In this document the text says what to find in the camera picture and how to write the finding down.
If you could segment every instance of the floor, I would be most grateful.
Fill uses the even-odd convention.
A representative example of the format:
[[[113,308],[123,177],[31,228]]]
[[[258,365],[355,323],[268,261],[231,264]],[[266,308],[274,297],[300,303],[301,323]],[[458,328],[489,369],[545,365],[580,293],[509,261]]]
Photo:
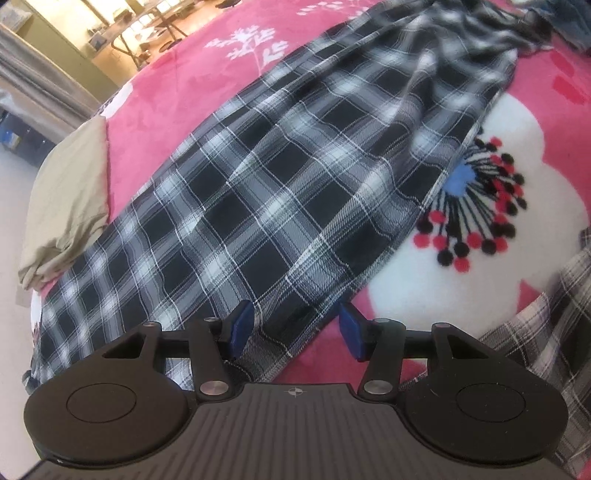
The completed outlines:
[[[205,0],[197,4],[196,9],[187,18],[177,20],[174,24],[187,35],[190,35],[224,12],[223,9],[216,8],[216,5],[222,3],[222,1],[223,0]],[[176,31],[175,35],[181,37],[181,35]],[[158,42],[155,41],[152,45],[150,45],[150,62],[156,60],[158,57],[166,53],[166,51],[163,53],[159,52],[159,49],[162,45],[164,45],[164,43],[167,43],[170,40],[170,35],[165,34],[162,36],[161,40]]]
[[[0,146],[0,473],[17,479],[38,460],[22,421],[31,362],[30,298],[17,288],[29,195],[37,170]]]

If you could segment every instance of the table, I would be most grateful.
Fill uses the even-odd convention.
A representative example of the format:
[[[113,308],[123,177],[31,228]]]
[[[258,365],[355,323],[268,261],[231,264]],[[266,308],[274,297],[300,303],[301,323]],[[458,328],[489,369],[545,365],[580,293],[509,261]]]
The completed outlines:
[[[171,7],[169,10],[166,10],[166,12],[161,12],[157,7],[163,1],[164,0],[150,0],[144,5],[144,9],[139,14],[134,14],[130,20],[119,20],[118,22],[115,22],[114,24],[110,25],[104,32],[97,34],[100,35],[106,41],[98,49],[96,49],[96,52],[100,53],[102,50],[104,50],[107,44],[110,43],[111,47],[113,47],[115,50],[130,56],[135,63],[135,67],[138,70],[140,70],[144,60],[131,51],[131,48],[129,48],[129,45],[127,45],[127,42],[123,37],[123,33],[125,32],[125,30],[129,28],[130,25],[137,22],[141,17],[143,17],[144,15],[148,15],[152,12],[156,15],[156,18],[154,18],[148,25],[146,25],[146,28],[153,27],[154,24],[161,22],[168,30],[168,33],[170,33],[170,35],[172,36],[173,44],[176,44],[178,41],[181,40],[180,38],[177,38],[173,30],[179,32],[183,37],[187,37],[187,34],[185,32],[183,32],[179,27],[174,25],[172,21],[170,21],[170,16],[171,14],[179,11],[181,8],[184,8],[194,3],[194,0],[183,0],[177,5]],[[121,42],[125,46],[125,49],[119,48],[115,45],[115,40],[117,40],[117,38],[121,39]]]

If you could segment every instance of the gray plaid cloth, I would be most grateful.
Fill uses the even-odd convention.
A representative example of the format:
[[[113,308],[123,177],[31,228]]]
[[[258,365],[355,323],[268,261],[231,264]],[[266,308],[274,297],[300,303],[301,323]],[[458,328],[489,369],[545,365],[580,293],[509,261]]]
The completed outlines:
[[[591,228],[581,247],[553,288],[482,338],[562,392],[569,423],[555,458],[571,475],[591,458]]]
[[[388,0],[290,54],[205,120],[52,289],[28,389],[141,322],[180,329],[242,299],[255,332],[228,368],[273,379],[395,252],[517,49],[538,46],[489,4]],[[188,362],[167,375],[192,388]]]

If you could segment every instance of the red and black dot pattern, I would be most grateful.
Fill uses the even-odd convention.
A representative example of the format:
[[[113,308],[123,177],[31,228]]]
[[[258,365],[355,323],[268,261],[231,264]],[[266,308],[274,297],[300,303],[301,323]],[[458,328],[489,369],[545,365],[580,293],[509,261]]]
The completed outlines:
[[[470,270],[474,250],[488,256],[507,251],[517,233],[512,219],[527,208],[525,179],[513,156],[501,152],[501,139],[484,141],[482,134],[480,129],[462,162],[472,171],[462,194],[444,186],[418,220],[413,237],[417,248],[433,246],[437,262],[460,273]]]

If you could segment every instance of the denim fabric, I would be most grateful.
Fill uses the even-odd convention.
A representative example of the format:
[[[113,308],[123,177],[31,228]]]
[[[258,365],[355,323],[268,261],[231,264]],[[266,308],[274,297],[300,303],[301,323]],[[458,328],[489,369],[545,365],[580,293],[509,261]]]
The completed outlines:
[[[530,8],[550,22],[576,50],[591,53],[589,0],[535,0]]]

